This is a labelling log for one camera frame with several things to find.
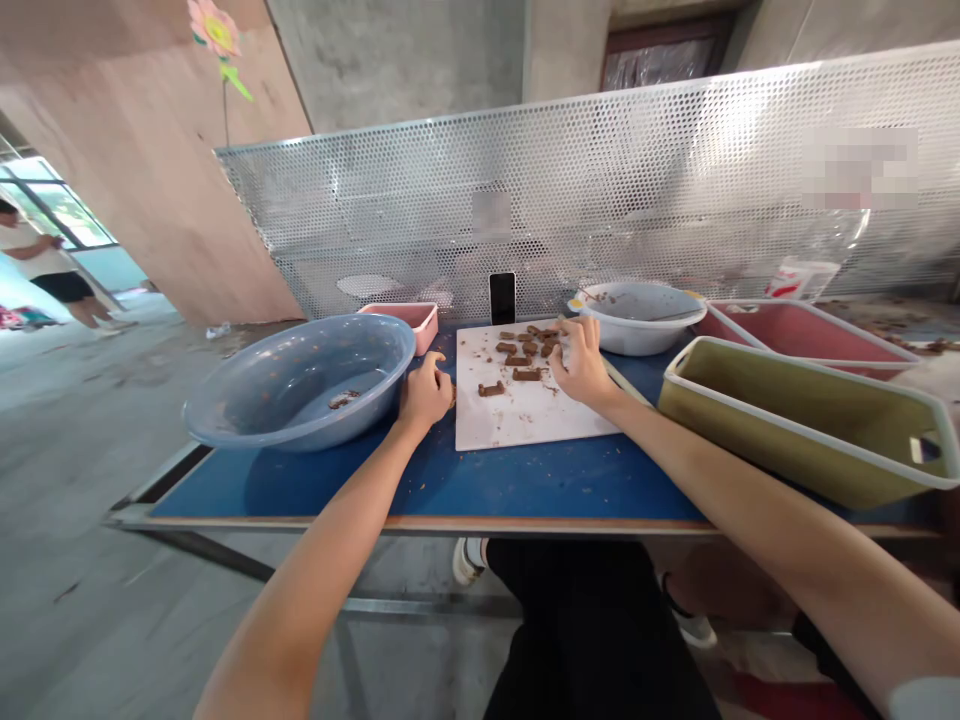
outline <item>forearm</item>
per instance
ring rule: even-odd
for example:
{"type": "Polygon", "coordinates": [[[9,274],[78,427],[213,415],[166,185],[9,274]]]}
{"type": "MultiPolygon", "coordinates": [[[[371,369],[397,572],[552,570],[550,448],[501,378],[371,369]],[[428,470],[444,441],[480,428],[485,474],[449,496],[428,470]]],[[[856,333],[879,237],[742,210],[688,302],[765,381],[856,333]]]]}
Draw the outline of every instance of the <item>forearm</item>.
{"type": "Polygon", "coordinates": [[[234,635],[204,691],[197,717],[279,716],[279,701],[291,713],[305,716],[326,637],[383,529],[403,470],[425,432],[395,424],[334,495],[234,635]]]}
{"type": "Polygon", "coordinates": [[[34,245],[28,245],[27,247],[22,248],[10,248],[9,250],[4,250],[3,252],[14,260],[32,260],[38,255],[42,255],[49,249],[49,245],[46,243],[36,243],[34,245]]]}
{"type": "Polygon", "coordinates": [[[912,678],[960,673],[956,611],[852,525],[624,393],[596,409],[811,617],[878,707],[912,678]]]}

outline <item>blue plastic basin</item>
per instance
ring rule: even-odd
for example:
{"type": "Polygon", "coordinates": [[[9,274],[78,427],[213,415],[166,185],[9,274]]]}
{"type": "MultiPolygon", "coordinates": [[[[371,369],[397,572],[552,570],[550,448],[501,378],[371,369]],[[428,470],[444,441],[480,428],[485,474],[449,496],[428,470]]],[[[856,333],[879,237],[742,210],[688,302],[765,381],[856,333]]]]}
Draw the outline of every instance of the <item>blue plastic basin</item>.
{"type": "Polygon", "coordinates": [[[221,448],[339,445],[383,417],[415,345],[410,326],[387,315],[337,315],[277,333],[203,381],[183,408],[187,432],[221,448]]]}

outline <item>window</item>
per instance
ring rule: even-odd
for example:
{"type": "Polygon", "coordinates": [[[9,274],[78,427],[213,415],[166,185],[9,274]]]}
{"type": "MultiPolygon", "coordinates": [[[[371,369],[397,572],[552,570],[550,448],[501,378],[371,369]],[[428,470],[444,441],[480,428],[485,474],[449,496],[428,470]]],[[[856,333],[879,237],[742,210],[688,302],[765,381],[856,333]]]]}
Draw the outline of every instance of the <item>window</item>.
{"type": "Polygon", "coordinates": [[[18,157],[0,165],[0,191],[23,208],[42,232],[63,236],[68,250],[117,242],[41,157],[18,157]]]}
{"type": "Polygon", "coordinates": [[[715,75],[733,29],[733,16],[638,28],[607,38],[601,91],[659,85],[715,75]]]}

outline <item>pink flower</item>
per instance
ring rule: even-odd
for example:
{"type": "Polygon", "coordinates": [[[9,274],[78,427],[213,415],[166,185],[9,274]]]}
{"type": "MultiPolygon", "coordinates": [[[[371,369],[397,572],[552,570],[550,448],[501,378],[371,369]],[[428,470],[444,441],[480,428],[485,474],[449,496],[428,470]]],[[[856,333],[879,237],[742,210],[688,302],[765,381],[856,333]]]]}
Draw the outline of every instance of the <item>pink flower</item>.
{"type": "Polygon", "coordinates": [[[190,27],[197,42],[221,58],[240,54],[237,25],[233,18],[213,4],[213,0],[187,0],[187,7],[190,8],[190,27]]]}

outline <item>concrete floor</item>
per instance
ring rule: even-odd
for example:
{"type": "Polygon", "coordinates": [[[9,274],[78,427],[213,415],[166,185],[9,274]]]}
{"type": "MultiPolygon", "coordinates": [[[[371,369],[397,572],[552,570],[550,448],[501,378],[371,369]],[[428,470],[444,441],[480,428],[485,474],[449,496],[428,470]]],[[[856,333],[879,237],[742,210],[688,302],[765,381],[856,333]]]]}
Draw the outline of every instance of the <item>concrete floor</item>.
{"type": "MultiPolygon", "coordinates": [[[[184,718],[261,586],[99,526],[188,441],[187,394],[256,339],[208,341],[159,295],[141,325],[93,340],[75,323],[0,333],[0,717],[184,718]]],[[[288,535],[218,538],[276,565],[288,535]]],[[[358,585],[444,593],[453,541],[381,540],[358,585]]],[[[503,593],[495,578],[471,592],[503,593]]],[[[480,717],[516,623],[341,620],[315,716],[480,717]]]]}

